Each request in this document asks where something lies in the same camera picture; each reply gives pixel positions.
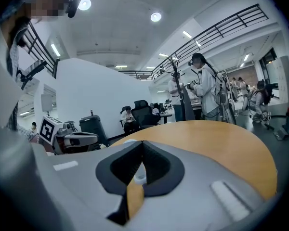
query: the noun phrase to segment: black bin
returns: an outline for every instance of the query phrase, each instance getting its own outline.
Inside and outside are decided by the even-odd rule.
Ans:
[[[106,138],[101,119],[98,115],[91,115],[84,117],[79,121],[82,132],[95,133],[98,135],[98,142],[109,146],[108,139]]]

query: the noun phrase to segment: curved table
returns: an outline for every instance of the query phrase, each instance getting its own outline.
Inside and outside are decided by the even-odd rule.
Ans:
[[[273,157],[254,134],[236,125],[216,121],[182,121],[140,130],[128,139],[148,140],[208,156],[228,168],[265,199],[276,193],[277,175]]]

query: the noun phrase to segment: ceiling light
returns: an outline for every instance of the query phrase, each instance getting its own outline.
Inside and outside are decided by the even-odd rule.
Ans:
[[[51,47],[52,47],[54,53],[56,53],[57,56],[61,56],[59,51],[57,50],[57,48],[56,48],[56,46],[54,44],[51,44]]]
[[[245,56],[244,61],[246,61],[246,60],[248,59],[248,57],[249,57],[249,54],[247,54],[247,55]]]
[[[78,8],[80,10],[88,10],[91,7],[91,1],[90,0],[81,0]]]
[[[29,113],[30,113],[30,112],[27,111],[27,112],[24,112],[24,113],[20,114],[20,116],[21,116],[21,115],[24,116],[24,115],[29,114]]]
[[[165,54],[163,54],[163,53],[160,53],[159,55],[160,55],[160,56],[164,56],[164,57],[168,57],[168,55],[165,55]]]
[[[185,34],[186,36],[188,36],[190,39],[192,38],[192,36],[191,36],[188,32],[186,32],[186,31],[183,31],[183,34]]]
[[[161,14],[156,12],[151,15],[151,21],[157,22],[162,18]]]

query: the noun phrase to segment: gray floor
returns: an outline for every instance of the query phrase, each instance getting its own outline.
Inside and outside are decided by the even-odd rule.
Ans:
[[[270,105],[268,110],[271,111],[272,115],[285,115],[289,104],[276,104]],[[236,119],[237,125],[241,126],[253,134],[255,134],[263,143],[267,146],[274,159],[278,174],[277,174],[277,191],[283,191],[288,180],[289,180],[289,137],[285,141],[278,141],[273,135],[272,130],[262,124],[255,124],[249,117],[249,111],[240,113]],[[275,128],[275,131],[284,125],[286,122],[285,118],[272,118],[270,125]]]

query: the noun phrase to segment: black railing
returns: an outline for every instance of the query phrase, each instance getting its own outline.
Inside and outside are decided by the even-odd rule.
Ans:
[[[57,65],[59,59],[53,59],[45,45],[40,40],[32,23],[29,23],[29,29],[25,33],[25,40],[27,42],[27,52],[35,60],[45,60],[47,62],[45,68],[47,71],[56,78]]]
[[[153,80],[153,73],[152,71],[129,71],[129,70],[122,70],[122,71],[118,71],[121,72],[125,75],[129,75],[135,79],[138,80]]]
[[[190,59],[194,53],[215,43],[216,41],[219,41],[220,39],[223,39],[230,34],[267,19],[268,17],[261,10],[259,4],[250,6],[227,17],[226,19],[198,34],[186,44],[177,49],[174,53],[172,53],[170,57],[174,62],[183,62],[186,59]],[[173,71],[171,62],[168,58],[152,71],[153,79],[162,74],[163,71],[161,70],[168,72]]]

